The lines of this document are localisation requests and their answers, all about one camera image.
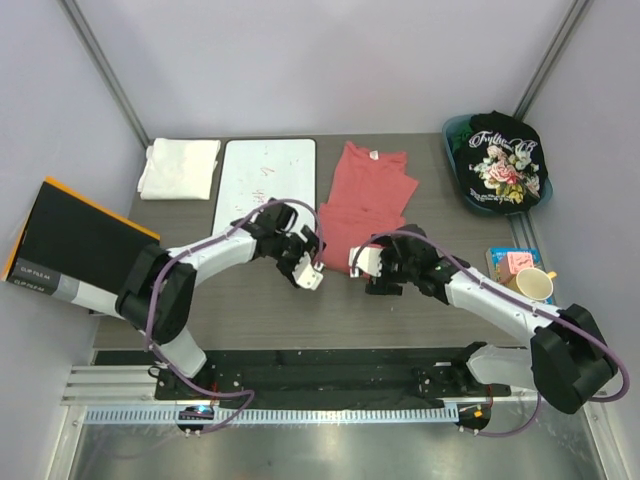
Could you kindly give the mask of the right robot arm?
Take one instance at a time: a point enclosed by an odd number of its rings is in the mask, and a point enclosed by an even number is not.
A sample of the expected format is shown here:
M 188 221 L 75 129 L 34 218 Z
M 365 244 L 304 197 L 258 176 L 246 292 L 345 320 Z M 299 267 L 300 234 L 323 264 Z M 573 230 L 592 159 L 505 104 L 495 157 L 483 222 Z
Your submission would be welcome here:
M 423 295 L 475 314 L 518 340 L 518 350 L 484 345 L 456 365 L 451 380 L 462 394 L 475 394 L 486 384 L 517 386 L 573 414 L 587 402 L 614 402 L 629 390 L 627 368 L 587 309 L 577 304 L 559 308 L 518 294 L 415 225 L 375 234 L 352 248 L 349 267 L 352 276 L 368 276 L 371 295 L 399 295 L 410 283 Z

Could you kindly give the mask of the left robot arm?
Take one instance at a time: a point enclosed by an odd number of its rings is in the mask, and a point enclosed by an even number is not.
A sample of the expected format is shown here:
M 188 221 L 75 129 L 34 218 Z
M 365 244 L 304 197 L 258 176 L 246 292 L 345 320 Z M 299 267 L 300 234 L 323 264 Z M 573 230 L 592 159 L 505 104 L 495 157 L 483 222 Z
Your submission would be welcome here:
M 174 369 L 190 398 L 205 397 L 213 375 L 187 328 L 194 292 L 223 271 L 271 258 L 295 288 L 315 290 L 323 274 L 324 231 L 318 213 L 294 199 L 270 199 L 222 232 L 194 243 L 143 248 L 115 301 L 116 312 L 145 338 L 145 345 Z

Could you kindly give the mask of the pink t shirt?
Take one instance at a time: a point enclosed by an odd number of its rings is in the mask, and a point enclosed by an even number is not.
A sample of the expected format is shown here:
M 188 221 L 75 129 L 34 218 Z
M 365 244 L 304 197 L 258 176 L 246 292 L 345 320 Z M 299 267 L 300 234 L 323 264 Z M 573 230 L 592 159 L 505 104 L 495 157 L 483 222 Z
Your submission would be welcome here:
M 345 144 L 328 200 L 318 209 L 326 268 L 347 274 L 352 248 L 405 224 L 403 212 L 419 186 L 407 175 L 407 166 L 405 152 L 370 150 L 351 141 Z

